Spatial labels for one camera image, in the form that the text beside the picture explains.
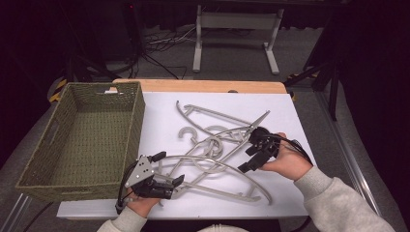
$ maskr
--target white table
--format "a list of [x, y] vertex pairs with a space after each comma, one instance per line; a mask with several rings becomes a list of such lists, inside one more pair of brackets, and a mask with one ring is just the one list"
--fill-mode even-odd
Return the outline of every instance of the white table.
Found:
[[[191, 146], [190, 138], [178, 137], [182, 127], [190, 126], [178, 113], [176, 101], [180, 105], [195, 104], [223, 112], [249, 122], [253, 122], [267, 110], [271, 113], [261, 126], [270, 132], [286, 132], [291, 139], [297, 139], [313, 163], [314, 157], [308, 146], [305, 133], [299, 121], [293, 102], [287, 94], [224, 94], [224, 93], [154, 93], [144, 91], [146, 112], [139, 148], [140, 155], [154, 155], [166, 151], [168, 156], [183, 155]], [[196, 122], [202, 126], [223, 125], [232, 128], [228, 122], [193, 113]], [[198, 138], [204, 139], [205, 134], [199, 133]], [[226, 163], [238, 166], [249, 157], [242, 149]], [[192, 165], [180, 169], [186, 174], [186, 181], [197, 173]], [[209, 175], [201, 185], [210, 188], [223, 189], [229, 192], [246, 192], [249, 183], [243, 178], [231, 174]], [[225, 196], [215, 195], [201, 190], [189, 189], [177, 199], [164, 200], [163, 206], [153, 208], [149, 219], [198, 219], [198, 218], [283, 218], [306, 216], [303, 206], [303, 196], [294, 187], [292, 181], [272, 172], [248, 172], [248, 176], [256, 180], [273, 198], [273, 203], [257, 190], [253, 195], [260, 195], [261, 200], [244, 202]], [[57, 217], [69, 219], [116, 218], [115, 200], [92, 200], [63, 202]]]

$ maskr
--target woven basket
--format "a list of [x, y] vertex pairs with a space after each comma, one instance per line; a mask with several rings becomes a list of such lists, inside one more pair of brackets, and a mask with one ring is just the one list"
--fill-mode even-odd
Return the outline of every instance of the woven basket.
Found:
[[144, 109], [139, 82], [69, 83], [15, 187], [44, 201], [116, 198]]

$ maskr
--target floor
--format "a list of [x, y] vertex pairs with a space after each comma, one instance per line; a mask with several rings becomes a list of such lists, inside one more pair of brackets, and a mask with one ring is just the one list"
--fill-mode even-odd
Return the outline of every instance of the floor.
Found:
[[[188, 31], [193, 25], [180, 28]], [[291, 73], [300, 73], [311, 50], [319, 38], [321, 29], [288, 29], [279, 30], [274, 46], [280, 74], [272, 75], [267, 63], [262, 44], [269, 38], [265, 31], [235, 31], [235, 30], [210, 30], [204, 33], [202, 66], [200, 73], [191, 70], [194, 36], [184, 43], [176, 44], [164, 51], [152, 51], [148, 54], [168, 67], [179, 78], [184, 79], [209, 79], [209, 80], [253, 80], [253, 81], [284, 81]], [[158, 33], [165, 35], [158, 29], [152, 29], [147, 34]], [[122, 62], [111, 62], [108, 67], [115, 69], [124, 66]], [[135, 78], [174, 78], [163, 67], [140, 58], [133, 67], [132, 72], [119, 73], [123, 77]], [[317, 94], [313, 93], [307, 79], [289, 88], [295, 93], [294, 101], [296, 110], [301, 119], [312, 152], [318, 166], [329, 176], [338, 176], [346, 184], [353, 186], [349, 173], [343, 164], [342, 152], [337, 140], [331, 131], [327, 115], [323, 113]], [[15, 191], [15, 183], [22, 172], [25, 163], [29, 160], [37, 145], [47, 120], [52, 113], [53, 106], [43, 118], [31, 129], [15, 149], [8, 162], [0, 170], [0, 205], [3, 210], [0, 215], [0, 224], [4, 224], [12, 210], [19, 193]], [[337, 124], [346, 140], [349, 149], [355, 156], [371, 192], [376, 199], [382, 216], [396, 231], [408, 231], [404, 225], [396, 203], [390, 196], [389, 190], [380, 180], [356, 132], [350, 111], [344, 101], [342, 88], [338, 91], [337, 99]], [[33, 199], [25, 214], [22, 216], [15, 231], [23, 231], [30, 220], [45, 206], [46, 203]], [[58, 204], [53, 204], [45, 210], [31, 225], [29, 231], [96, 231], [102, 221], [72, 221], [56, 218]], [[280, 231], [290, 231], [299, 227], [304, 218], [281, 218]], [[304, 231], [317, 231], [311, 223]]]

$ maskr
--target sweatshirt sleeve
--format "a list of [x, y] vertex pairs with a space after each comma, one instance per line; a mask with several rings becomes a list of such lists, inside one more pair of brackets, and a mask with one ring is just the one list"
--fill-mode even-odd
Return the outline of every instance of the sweatshirt sleeve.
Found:
[[126, 207], [116, 219], [106, 221], [98, 232], [139, 232], [145, 222], [147, 218]]
[[305, 208], [320, 231], [394, 231], [376, 215], [359, 193], [316, 166], [295, 182]]

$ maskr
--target metal stand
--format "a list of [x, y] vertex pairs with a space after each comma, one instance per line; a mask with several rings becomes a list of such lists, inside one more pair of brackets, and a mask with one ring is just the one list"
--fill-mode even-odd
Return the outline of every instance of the metal stand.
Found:
[[283, 9], [278, 10], [276, 14], [233, 14], [233, 13], [207, 13], [202, 12], [202, 8], [198, 5], [196, 12], [196, 44], [195, 54], [193, 56], [194, 73], [199, 73], [201, 70], [201, 55], [202, 55], [202, 28], [237, 28], [237, 29], [258, 29], [271, 30], [271, 39], [268, 43], [264, 43], [266, 56], [272, 74], [279, 74], [278, 64], [275, 60], [272, 48], [275, 39], [277, 38], [278, 29], [283, 15]]
[[313, 67], [305, 72], [302, 72], [298, 75], [293, 75], [291, 79], [287, 79], [283, 82], [285, 87], [290, 87], [293, 84], [298, 83], [299, 81], [309, 77], [310, 75], [320, 72], [316, 79], [311, 84], [313, 91], [322, 92], [326, 85], [331, 82], [331, 93], [329, 97], [329, 113], [334, 121], [336, 118], [336, 103], [337, 103], [337, 88], [338, 88], [338, 65], [336, 61], [328, 62], [321, 64], [317, 67]]

